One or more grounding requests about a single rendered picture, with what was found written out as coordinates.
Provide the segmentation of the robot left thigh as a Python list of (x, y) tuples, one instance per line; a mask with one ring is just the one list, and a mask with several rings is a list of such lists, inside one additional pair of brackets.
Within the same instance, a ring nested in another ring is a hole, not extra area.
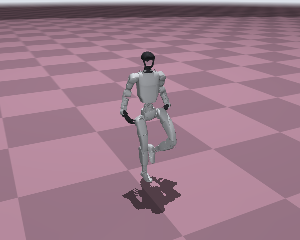
[(168, 135), (168, 138), (166, 139), (166, 145), (170, 148), (175, 147), (177, 144), (176, 131), (169, 114), (164, 108), (157, 108), (156, 118), (160, 120), (162, 127)]

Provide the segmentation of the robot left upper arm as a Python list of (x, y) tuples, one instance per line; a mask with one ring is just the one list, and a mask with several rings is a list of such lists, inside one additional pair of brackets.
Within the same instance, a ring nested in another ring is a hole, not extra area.
[(165, 84), (165, 80), (166, 80), (166, 75), (162, 72), (159, 71), (159, 76), (160, 76), (160, 81), (159, 81), (159, 94), (162, 94), (163, 92), (166, 91), (164, 84)]

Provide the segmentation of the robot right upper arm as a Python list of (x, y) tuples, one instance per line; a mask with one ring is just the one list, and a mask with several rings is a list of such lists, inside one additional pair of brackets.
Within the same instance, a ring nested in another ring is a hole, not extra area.
[(129, 75), (128, 77), (128, 82), (126, 84), (126, 89), (125, 89), (125, 97), (130, 98), (132, 95), (132, 88), (134, 86), (134, 84), (136, 84), (139, 80), (139, 74), (138, 73), (132, 73)]

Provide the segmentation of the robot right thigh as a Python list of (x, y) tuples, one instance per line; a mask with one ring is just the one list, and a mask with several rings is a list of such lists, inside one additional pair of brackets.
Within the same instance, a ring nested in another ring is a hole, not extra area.
[(137, 134), (140, 141), (140, 147), (143, 153), (149, 152), (149, 137), (148, 137), (148, 129), (147, 124), (144, 118), (144, 115), (141, 114), (137, 118), (135, 118), (134, 123), (137, 127)]

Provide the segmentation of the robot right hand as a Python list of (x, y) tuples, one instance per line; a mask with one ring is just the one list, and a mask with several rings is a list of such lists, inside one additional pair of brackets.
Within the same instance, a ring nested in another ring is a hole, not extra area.
[(125, 120), (129, 123), (129, 124), (133, 124), (133, 125), (135, 125), (135, 122), (136, 122), (136, 120), (133, 120), (133, 119), (131, 119), (129, 116), (128, 116), (128, 113), (124, 110), (123, 111), (123, 117), (125, 118)]

